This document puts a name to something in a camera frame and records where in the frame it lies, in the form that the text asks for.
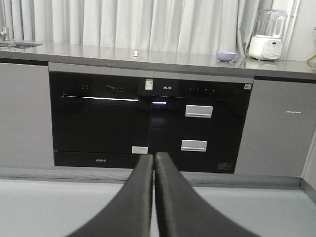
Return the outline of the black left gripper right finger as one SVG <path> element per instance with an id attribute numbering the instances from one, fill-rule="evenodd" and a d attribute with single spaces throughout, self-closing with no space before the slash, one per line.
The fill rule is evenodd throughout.
<path id="1" fill-rule="evenodd" d="M 161 237 L 254 237 L 207 203 L 176 168 L 167 152 L 155 155 L 155 199 Z"/>

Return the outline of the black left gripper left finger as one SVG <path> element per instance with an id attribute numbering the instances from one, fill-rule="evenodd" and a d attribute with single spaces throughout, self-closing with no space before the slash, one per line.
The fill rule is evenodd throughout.
<path id="1" fill-rule="evenodd" d="M 71 237 L 148 237 L 153 198 L 153 156 L 140 155 L 116 196 Z"/>

